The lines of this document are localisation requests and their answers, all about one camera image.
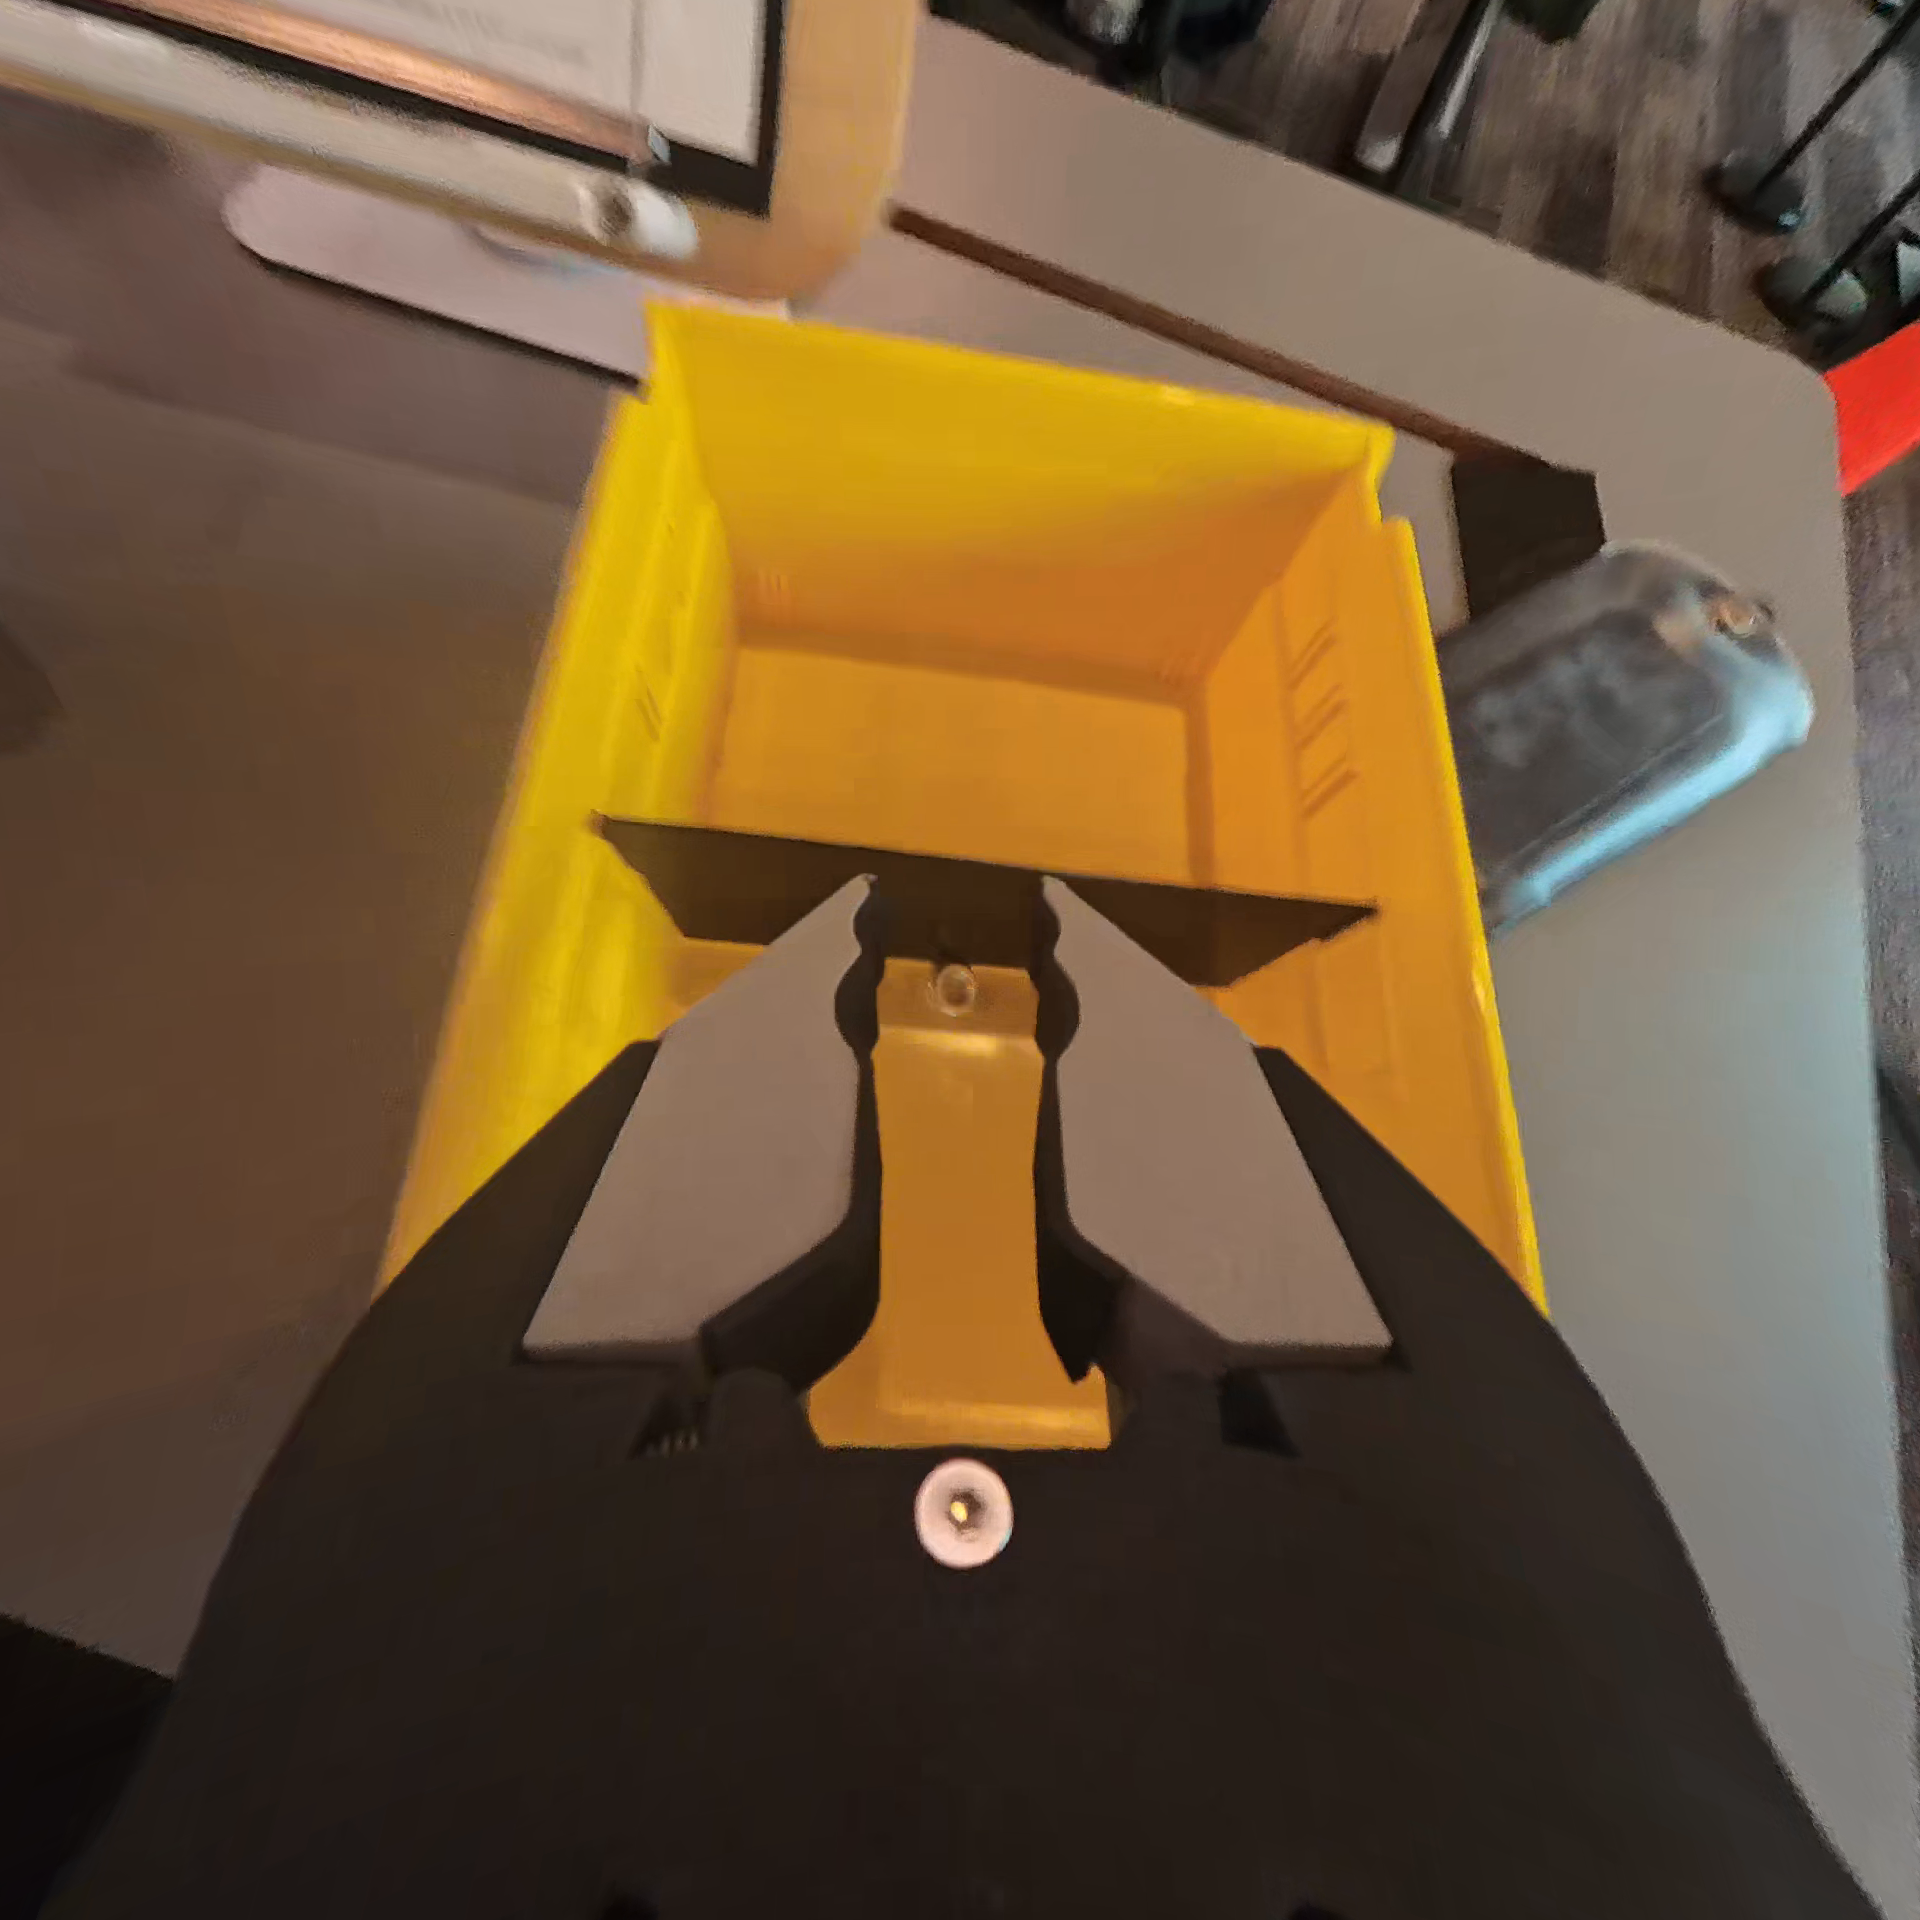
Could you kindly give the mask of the yellow plastic bin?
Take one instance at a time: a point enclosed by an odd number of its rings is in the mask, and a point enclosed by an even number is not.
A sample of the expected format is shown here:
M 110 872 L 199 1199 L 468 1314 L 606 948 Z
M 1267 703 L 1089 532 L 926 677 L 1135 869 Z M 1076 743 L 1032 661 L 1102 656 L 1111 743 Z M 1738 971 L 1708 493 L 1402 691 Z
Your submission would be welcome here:
M 937 1456 L 1495 1433 L 1577 1379 L 1538 1243 L 1392 433 L 664 309 L 591 474 L 396 1212 L 325 1393 L 420 1376 L 593 1471 L 736 1429 Z M 796 1391 L 521 1350 L 664 1032 L 876 882 L 876 1314 Z M 1390 1331 L 1114 1387 L 1042 1320 L 1037 897 L 1253 1044 Z M 976 971 L 972 1017 L 928 1001 Z

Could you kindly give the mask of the printed instruction sheet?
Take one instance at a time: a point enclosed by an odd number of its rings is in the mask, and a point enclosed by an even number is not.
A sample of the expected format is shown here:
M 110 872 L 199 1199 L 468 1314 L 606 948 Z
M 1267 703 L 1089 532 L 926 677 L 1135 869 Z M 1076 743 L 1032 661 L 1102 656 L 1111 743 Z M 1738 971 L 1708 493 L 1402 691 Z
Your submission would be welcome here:
M 289 12 L 753 164 L 760 1 L 291 1 Z

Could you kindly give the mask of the black tripod stand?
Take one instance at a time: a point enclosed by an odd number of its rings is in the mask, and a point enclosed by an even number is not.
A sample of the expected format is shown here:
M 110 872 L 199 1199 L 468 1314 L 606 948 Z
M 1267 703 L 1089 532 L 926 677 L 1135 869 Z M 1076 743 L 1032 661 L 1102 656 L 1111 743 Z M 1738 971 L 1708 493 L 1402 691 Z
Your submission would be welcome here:
M 1915 320 L 1918 5 L 1870 4 L 1874 35 L 1767 146 L 1732 146 L 1705 169 L 1716 214 L 1766 251 L 1749 288 L 1787 341 L 1821 363 Z M 1868 108 L 1893 110 L 1890 156 L 1860 166 L 1854 194 L 1831 154 L 1868 131 Z

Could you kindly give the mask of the office chair base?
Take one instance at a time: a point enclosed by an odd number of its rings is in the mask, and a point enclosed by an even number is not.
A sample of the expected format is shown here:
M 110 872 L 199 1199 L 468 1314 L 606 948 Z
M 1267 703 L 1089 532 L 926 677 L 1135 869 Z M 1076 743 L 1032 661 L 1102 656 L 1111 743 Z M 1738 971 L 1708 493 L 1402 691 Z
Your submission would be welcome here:
M 1502 25 L 1540 44 L 1571 41 L 1595 1 L 1421 4 L 1363 104 L 1350 169 L 1376 188 L 1408 191 L 1449 142 L 1487 47 Z M 1066 1 L 1037 4 L 1094 60 L 1108 83 L 1161 83 L 1172 60 L 1203 66 L 1247 44 L 1271 12 L 1267 1 Z

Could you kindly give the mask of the clear plastic bag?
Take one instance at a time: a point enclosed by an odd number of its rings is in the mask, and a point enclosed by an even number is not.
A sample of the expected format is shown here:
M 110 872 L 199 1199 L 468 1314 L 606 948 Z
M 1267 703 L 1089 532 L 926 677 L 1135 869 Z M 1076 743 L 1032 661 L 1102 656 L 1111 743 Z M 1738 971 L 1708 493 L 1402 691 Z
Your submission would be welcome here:
M 1771 606 L 1656 539 L 1601 546 L 1438 643 L 1484 932 L 1498 939 L 1799 748 Z

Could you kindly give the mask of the wooden document stand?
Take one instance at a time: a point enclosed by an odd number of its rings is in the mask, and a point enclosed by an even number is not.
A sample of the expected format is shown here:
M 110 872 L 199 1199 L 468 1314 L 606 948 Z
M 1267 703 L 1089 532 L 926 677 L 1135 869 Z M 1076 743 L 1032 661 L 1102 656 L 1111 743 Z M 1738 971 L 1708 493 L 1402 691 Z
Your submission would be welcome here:
M 780 316 L 892 194 L 918 4 L 766 4 L 756 161 L 299 12 L 5 1 L 4 85 L 250 161 L 275 269 L 639 380 L 645 306 Z

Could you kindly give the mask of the red object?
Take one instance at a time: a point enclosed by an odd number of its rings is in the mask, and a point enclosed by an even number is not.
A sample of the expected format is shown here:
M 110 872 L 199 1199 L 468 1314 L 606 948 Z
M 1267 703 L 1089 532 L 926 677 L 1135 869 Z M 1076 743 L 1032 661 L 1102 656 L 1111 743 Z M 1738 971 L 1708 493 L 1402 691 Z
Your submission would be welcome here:
M 1824 370 L 1835 416 L 1835 486 L 1852 498 L 1918 448 L 1918 318 Z

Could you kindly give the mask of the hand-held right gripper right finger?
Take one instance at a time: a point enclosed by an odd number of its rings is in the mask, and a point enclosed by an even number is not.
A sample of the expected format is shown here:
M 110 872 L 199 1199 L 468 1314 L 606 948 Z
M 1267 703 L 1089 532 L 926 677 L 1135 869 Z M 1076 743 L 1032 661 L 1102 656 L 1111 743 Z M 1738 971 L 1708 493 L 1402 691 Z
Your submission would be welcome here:
M 1379 1363 L 1387 1325 L 1240 1026 L 1062 876 L 1033 987 L 1035 1286 L 1066 1374 Z

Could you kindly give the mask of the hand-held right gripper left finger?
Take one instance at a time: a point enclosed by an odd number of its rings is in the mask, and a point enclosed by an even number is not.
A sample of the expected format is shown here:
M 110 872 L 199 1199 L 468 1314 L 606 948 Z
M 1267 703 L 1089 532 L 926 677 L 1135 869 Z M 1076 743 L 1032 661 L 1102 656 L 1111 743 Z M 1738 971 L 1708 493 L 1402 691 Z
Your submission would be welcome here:
M 664 1029 L 524 1353 L 827 1378 L 878 1310 L 876 1037 L 851 876 Z

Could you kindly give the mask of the black flat object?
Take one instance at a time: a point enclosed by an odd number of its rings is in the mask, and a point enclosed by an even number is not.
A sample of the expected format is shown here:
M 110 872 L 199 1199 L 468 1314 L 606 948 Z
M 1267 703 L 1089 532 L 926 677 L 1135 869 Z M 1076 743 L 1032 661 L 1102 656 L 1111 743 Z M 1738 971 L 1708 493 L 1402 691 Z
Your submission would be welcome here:
M 1511 449 L 1459 454 L 1449 471 L 1461 604 L 1480 617 L 1560 578 L 1608 539 L 1598 477 Z

